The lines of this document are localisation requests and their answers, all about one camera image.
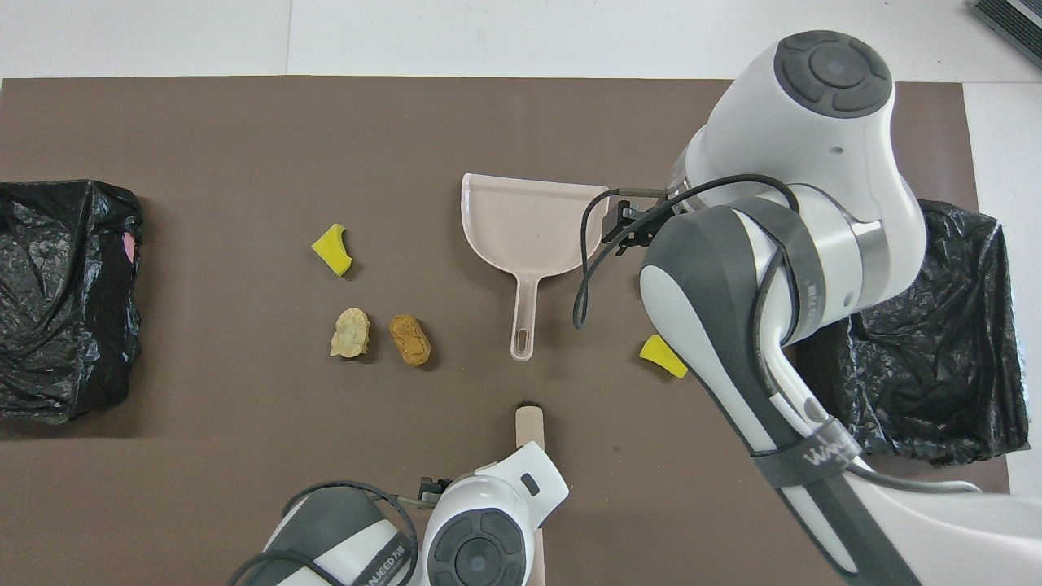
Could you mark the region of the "pale crusty bread toy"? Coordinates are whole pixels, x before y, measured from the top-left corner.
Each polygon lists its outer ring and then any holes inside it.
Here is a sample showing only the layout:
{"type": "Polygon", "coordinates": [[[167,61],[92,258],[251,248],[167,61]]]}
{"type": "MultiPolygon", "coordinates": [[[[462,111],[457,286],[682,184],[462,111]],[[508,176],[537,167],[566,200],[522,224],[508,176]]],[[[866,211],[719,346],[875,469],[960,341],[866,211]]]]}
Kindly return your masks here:
{"type": "Polygon", "coordinates": [[[347,308],[338,316],[334,336],[331,338],[329,356],[346,359],[368,352],[370,341],[370,319],[359,308],[347,308]]]}

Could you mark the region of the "yellow sponge piece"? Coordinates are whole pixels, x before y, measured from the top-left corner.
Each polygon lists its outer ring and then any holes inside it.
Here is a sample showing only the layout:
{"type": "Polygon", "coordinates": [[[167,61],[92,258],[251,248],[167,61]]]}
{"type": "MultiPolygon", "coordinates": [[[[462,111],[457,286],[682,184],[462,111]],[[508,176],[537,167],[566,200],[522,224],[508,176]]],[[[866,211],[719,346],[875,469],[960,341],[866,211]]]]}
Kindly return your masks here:
{"type": "Polygon", "coordinates": [[[346,246],[345,233],[346,227],[343,224],[331,224],[329,229],[321,234],[311,245],[313,252],[327,264],[338,278],[343,277],[353,263],[353,257],[350,257],[346,246]]]}
{"type": "Polygon", "coordinates": [[[640,359],[655,364],[663,371],[669,372],[674,379],[684,379],[689,373],[689,367],[658,334],[649,336],[638,353],[640,359]]]}

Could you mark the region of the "black bag lined bin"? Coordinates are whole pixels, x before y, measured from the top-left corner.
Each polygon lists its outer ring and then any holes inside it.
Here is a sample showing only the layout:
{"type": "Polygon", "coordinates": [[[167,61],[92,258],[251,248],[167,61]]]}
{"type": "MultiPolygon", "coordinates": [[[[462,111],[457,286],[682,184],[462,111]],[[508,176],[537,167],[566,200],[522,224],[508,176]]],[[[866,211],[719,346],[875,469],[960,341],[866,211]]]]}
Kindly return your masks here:
{"type": "Polygon", "coordinates": [[[1001,223],[940,201],[920,207],[927,242],[916,280],[797,343],[796,368],[870,455],[964,465],[1025,449],[1001,223]]]}

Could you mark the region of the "brown bread roll toy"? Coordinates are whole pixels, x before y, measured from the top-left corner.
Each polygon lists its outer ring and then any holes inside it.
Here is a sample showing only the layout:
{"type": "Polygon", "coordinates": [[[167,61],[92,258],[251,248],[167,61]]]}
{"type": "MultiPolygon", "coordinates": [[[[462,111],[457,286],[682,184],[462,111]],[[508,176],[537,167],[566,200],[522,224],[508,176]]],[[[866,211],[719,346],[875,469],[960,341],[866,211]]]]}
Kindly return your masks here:
{"type": "Polygon", "coordinates": [[[388,323],[388,333],[407,365],[419,367],[431,359],[431,341],[416,317],[410,314],[394,316],[388,323]]]}

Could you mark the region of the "beige hand brush black bristles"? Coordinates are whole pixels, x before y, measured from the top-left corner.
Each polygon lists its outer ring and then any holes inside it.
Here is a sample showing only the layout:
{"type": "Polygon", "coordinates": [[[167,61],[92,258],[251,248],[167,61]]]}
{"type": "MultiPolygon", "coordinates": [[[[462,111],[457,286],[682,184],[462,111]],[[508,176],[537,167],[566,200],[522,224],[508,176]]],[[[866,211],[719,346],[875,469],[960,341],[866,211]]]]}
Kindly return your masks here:
{"type": "MultiPolygon", "coordinates": [[[[536,442],[540,448],[545,446],[544,415],[542,408],[535,402],[522,402],[516,409],[516,444],[521,448],[528,442],[536,442]]],[[[534,535],[534,565],[528,586],[546,586],[542,529],[536,529],[534,535]]]]}

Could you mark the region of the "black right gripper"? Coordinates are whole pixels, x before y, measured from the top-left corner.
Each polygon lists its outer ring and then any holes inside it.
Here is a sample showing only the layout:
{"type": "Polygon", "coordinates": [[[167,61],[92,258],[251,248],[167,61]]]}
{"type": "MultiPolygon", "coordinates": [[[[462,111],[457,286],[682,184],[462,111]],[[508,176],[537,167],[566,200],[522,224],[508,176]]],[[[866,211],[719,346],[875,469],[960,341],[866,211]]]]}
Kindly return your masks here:
{"type": "Polygon", "coordinates": [[[625,253],[630,247],[650,245],[655,235],[669,219],[675,216],[672,205],[655,205],[641,211],[632,205],[632,200],[621,199],[611,205],[606,215],[606,243],[610,244],[619,234],[625,236],[614,246],[615,253],[625,253]]]}

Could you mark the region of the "black bag bin pink spot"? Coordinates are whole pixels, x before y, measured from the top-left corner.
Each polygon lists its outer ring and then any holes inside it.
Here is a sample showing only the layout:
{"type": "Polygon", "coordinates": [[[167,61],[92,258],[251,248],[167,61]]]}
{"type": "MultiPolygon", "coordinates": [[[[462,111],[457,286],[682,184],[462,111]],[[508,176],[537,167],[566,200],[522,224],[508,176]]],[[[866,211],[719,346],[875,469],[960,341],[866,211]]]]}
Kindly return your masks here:
{"type": "Polygon", "coordinates": [[[60,424],[126,400],[143,227],[119,186],[0,182],[0,420],[60,424]]]}

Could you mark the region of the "beige plastic dustpan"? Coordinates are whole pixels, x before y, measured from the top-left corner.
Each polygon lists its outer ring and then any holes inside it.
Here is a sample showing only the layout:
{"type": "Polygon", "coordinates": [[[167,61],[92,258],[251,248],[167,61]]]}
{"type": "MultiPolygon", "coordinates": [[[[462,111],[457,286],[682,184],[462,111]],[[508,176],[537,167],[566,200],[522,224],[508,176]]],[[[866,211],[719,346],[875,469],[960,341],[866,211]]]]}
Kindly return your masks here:
{"type": "Polygon", "coordinates": [[[477,257],[517,280],[510,355],[531,360],[537,286],[580,267],[584,211],[607,186],[529,181],[468,172],[461,218],[477,257]]]}

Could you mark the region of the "brown table mat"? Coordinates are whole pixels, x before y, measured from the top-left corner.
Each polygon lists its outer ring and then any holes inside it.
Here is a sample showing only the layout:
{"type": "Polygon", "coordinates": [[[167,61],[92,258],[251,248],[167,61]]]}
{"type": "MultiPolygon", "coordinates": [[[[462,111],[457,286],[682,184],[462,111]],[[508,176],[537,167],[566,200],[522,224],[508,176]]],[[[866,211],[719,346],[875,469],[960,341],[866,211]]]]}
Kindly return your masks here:
{"type": "Polygon", "coordinates": [[[0,181],[89,178],[142,203],[142,355],[127,400],[0,422],[0,586],[223,584],[312,483],[414,494],[514,446],[542,405],[570,496],[545,527],[562,586],[840,579],[693,379],[639,357],[643,249],[542,282],[508,355],[514,279],[465,239],[462,174],[656,188],[727,81],[7,79],[0,181]],[[334,223],[353,263],[311,249],[334,223]],[[329,356],[338,316],[368,352],[329,356]],[[388,333],[431,342],[407,365],[388,333]]]}

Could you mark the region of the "grey ribbed panel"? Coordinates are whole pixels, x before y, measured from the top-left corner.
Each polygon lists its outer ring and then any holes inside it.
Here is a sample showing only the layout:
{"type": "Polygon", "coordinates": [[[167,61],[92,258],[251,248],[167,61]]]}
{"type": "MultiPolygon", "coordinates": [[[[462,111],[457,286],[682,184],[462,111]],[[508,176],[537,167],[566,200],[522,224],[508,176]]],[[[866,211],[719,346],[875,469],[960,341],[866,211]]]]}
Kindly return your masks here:
{"type": "Polygon", "coordinates": [[[1042,50],[1042,0],[974,0],[971,10],[1001,36],[1042,50]]]}

